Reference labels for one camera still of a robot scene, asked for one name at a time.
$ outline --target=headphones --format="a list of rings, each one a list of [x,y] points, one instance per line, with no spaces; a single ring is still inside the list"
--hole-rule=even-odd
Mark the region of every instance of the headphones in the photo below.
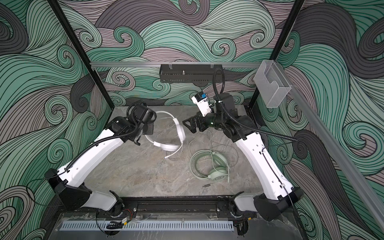
[[[198,161],[200,158],[202,157],[205,157],[205,156],[212,156],[212,166],[213,166],[213,169],[211,171],[209,171],[208,175],[204,175],[202,174],[201,172],[199,172],[197,170],[197,163],[198,162],[202,162],[202,161]],[[219,152],[214,152],[214,151],[210,151],[210,150],[200,150],[200,151],[197,151],[191,158],[190,162],[189,162],[189,168],[192,172],[192,174],[198,178],[198,179],[201,179],[201,180],[214,180],[214,181],[220,181],[222,180],[223,178],[225,177],[228,177],[228,182],[229,182],[229,166],[228,166],[228,162],[227,162],[227,159],[224,157],[223,154],[219,153]]]
[[[175,125],[176,125],[176,130],[177,130],[177,135],[180,139],[180,143],[181,145],[175,145],[175,144],[165,144],[165,143],[160,143],[160,142],[156,142],[156,141],[153,141],[151,140],[148,135],[145,135],[145,137],[151,142],[153,143],[153,145],[157,146],[157,147],[161,147],[161,149],[165,150],[165,151],[170,151],[170,152],[174,152],[172,153],[171,155],[168,155],[168,156],[165,156],[164,158],[168,158],[170,156],[172,156],[173,154],[177,153],[182,147],[183,147],[183,142],[185,140],[185,132],[184,132],[184,128],[182,126],[180,126],[180,123],[179,121],[177,120],[177,118],[175,118],[172,114],[170,114],[169,112],[166,112],[166,111],[157,111],[156,114],[158,113],[165,113],[165,114],[168,114],[169,116],[171,116],[172,120],[175,122]]]

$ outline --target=white headphones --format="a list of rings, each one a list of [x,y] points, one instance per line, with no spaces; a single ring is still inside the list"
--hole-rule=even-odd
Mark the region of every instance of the white headphones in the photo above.
[[[174,144],[160,143],[160,142],[156,142],[156,141],[151,140],[148,137],[148,135],[145,135],[145,137],[148,139],[148,141],[153,143],[153,145],[155,145],[157,147],[161,147],[161,149],[163,149],[165,151],[170,151],[170,152],[174,152],[175,151],[171,155],[168,155],[168,156],[164,157],[164,158],[168,158],[168,157],[172,156],[173,154],[177,153],[183,147],[183,142],[185,140],[185,132],[184,132],[183,127],[180,126],[180,123],[177,120],[177,118],[175,118],[172,114],[170,114],[169,112],[166,112],[166,111],[157,111],[156,114],[158,114],[158,113],[165,113],[165,114],[168,114],[169,116],[171,116],[172,120],[175,122],[176,130],[177,130],[177,135],[179,136],[181,145],[179,146],[179,145],[174,145]]]

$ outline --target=wall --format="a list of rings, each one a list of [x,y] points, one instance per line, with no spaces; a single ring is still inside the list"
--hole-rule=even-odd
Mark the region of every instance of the wall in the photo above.
[[[56,208],[34,204],[25,185],[69,162],[110,112],[47,1],[1,1],[1,239],[45,236]],[[28,192],[38,203],[59,204],[45,180]]]
[[[311,0],[306,5],[321,2]],[[293,1],[60,0],[91,61],[239,61],[268,59]],[[161,83],[159,68],[99,68],[117,106],[192,105],[211,84]],[[225,92],[247,104],[256,70],[229,68]]]
[[[384,1],[332,0],[301,10],[278,57],[309,105],[384,197]],[[309,239],[384,239],[384,234],[290,95],[277,109],[259,97],[258,124],[295,136],[271,147],[306,196],[296,203]],[[268,144],[282,143],[269,138]]]

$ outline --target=green headphones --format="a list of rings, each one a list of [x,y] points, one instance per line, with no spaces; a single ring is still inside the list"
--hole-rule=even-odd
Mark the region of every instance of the green headphones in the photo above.
[[[212,160],[212,167],[213,167],[213,169],[211,171],[209,171],[208,176],[202,174],[201,172],[199,172],[197,170],[197,167],[196,167],[198,162],[205,161],[205,160],[198,161],[200,158],[205,157],[205,156],[211,156],[211,160]],[[198,178],[198,179],[201,179],[201,180],[209,180],[209,179],[211,179],[211,180],[214,180],[214,181],[220,181],[223,178],[228,177],[228,182],[229,182],[229,166],[228,166],[228,162],[227,162],[227,159],[224,157],[224,155],[219,153],[219,152],[213,152],[213,151],[210,151],[210,150],[200,150],[200,151],[196,152],[192,156],[192,158],[191,158],[191,160],[189,162],[189,168],[190,168],[192,174],[196,178]]]

